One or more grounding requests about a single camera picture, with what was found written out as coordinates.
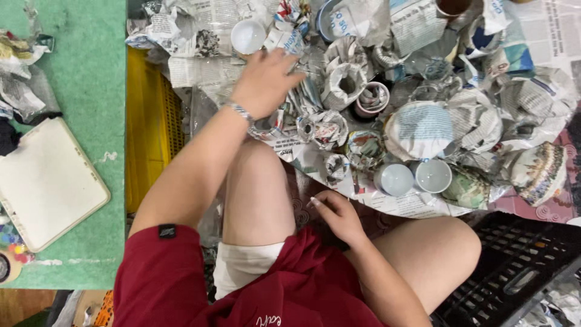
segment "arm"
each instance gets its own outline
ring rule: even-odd
[[[268,117],[304,77],[287,74],[297,57],[283,49],[256,52],[238,80],[231,100],[255,119]],[[130,236],[164,223],[196,228],[246,137],[248,122],[221,108],[165,168],[139,206]]]
[[[334,234],[351,247],[349,260],[359,275],[365,302],[379,320],[391,327],[431,327],[414,291],[365,235],[349,200],[337,192],[323,191],[313,198],[313,204]]]

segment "thigh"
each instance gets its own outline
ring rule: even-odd
[[[228,171],[223,242],[264,246],[283,242],[295,230],[282,162],[266,144],[245,142]]]
[[[453,217],[406,222],[373,243],[428,314],[470,276],[480,257],[478,236]]]

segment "silver bracelet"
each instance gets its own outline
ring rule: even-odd
[[[246,111],[246,109],[244,109],[244,107],[242,107],[241,105],[232,101],[227,101],[226,103],[224,103],[224,105],[234,109],[235,112],[239,113],[242,117],[244,117],[244,119],[246,119],[249,125],[254,124],[254,118],[252,118],[252,115],[248,111]]]

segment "green tabletop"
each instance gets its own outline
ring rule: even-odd
[[[43,33],[56,41],[54,52],[37,65],[46,73],[70,130],[111,191],[111,201],[37,253],[38,261],[24,266],[4,287],[111,289],[125,234],[126,2],[36,0],[35,6]],[[29,35],[23,0],[0,0],[0,8],[0,29]],[[117,158],[103,161],[105,152],[116,152]]]

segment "floor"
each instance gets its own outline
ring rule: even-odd
[[[14,324],[52,305],[56,290],[0,289],[0,327]]]

